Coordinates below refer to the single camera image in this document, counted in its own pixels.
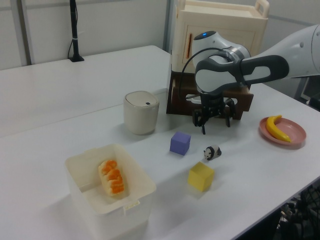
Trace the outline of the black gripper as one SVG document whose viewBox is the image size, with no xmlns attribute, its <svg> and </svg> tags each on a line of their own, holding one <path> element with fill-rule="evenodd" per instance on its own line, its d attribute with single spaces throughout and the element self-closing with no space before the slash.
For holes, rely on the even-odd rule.
<svg viewBox="0 0 320 240">
<path fill-rule="evenodd" d="M 231 126 L 230 118 L 236 115 L 235 102 L 231 98 L 224 101 L 223 94 L 210 95 L 208 93 L 200 94 L 201 108 L 192 111 L 192 122 L 195 127 L 200 127 L 203 135 L 206 134 L 205 124 L 208 117 L 224 117 L 227 127 Z"/>
</svg>

